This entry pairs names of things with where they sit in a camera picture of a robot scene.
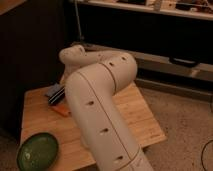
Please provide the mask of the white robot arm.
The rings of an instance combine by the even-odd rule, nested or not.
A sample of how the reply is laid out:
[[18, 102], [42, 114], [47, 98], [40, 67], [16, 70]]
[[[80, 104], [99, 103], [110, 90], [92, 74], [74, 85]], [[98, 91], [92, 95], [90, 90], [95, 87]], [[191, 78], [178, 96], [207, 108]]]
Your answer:
[[154, 171], [113, 101], [136, 77], [134, 57], [75, 45], [59, 58], [68, 106], [100, 171]]

